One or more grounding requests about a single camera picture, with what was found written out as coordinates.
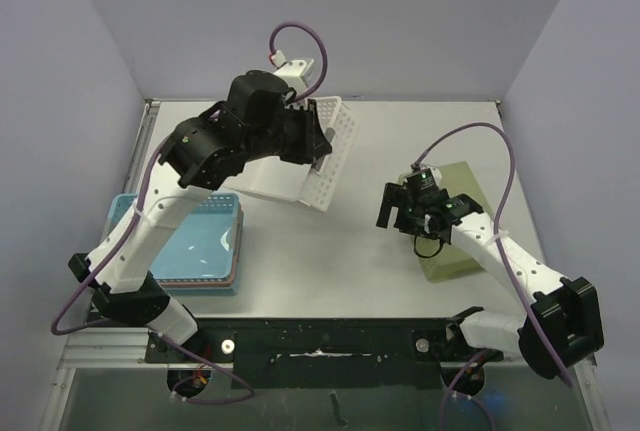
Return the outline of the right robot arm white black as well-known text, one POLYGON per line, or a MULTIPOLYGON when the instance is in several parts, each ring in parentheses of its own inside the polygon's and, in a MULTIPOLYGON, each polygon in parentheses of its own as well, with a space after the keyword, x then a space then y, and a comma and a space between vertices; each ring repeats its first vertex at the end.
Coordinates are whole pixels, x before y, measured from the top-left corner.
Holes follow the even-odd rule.
POLYGON ((499 229, 471 196, 450 195, 432 169, 418 168, 399 183, 386 183, 376 225, 465 253, 522 306, 522 316, 482 307, 454 316, 445 335, 452 357, 466 360, 479 349, 491 349, 520 356, 539 376, 553 379, 603 348, 592 283, 543 264, 499 229))

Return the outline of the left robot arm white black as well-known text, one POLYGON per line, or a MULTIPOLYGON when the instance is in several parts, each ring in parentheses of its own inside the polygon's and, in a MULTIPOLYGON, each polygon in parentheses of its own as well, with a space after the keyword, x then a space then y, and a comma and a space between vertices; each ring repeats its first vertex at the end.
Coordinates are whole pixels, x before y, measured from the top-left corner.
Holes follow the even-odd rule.
POLYGON ((104 318, 154 331, 180 361, 200 356, 195 318, 158 284, 151 264, 185 218, 247 163, 276 156, 307 165, 331 153, 315 90, 293 87, 281 72, 248 71, 226 99, 180 122, 158 145, 127 217, 99 247, 69 261, 104 318))

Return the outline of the white perforated plastic basket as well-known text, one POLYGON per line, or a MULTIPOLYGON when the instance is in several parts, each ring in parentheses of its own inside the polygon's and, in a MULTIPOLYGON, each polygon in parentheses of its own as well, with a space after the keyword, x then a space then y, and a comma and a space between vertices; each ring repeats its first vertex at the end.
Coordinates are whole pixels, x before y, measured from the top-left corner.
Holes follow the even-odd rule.
POLYGON ((359 129, 351 110, 338 96, 316 100, 320 126, 333 151, 314 165, 286 163, 268 157, 248 163, 224 187, 249 197, 301 205, 325 212, 336 190, 359 129))

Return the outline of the green perforated plastic basket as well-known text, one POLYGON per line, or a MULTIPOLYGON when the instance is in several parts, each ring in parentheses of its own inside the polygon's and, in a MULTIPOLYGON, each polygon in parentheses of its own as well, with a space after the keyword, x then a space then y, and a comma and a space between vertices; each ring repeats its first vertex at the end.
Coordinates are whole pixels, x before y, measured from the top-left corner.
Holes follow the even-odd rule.
POLYGON ((410 236, 413 254, 431 282, 440 282, 480 265, 473 246, 490 239, 491 213, 471 168, 465 162, 436 166, 442 173, 439 186, 449 198, 437 205, 431 224, 443 231, 441 239, 410 236))

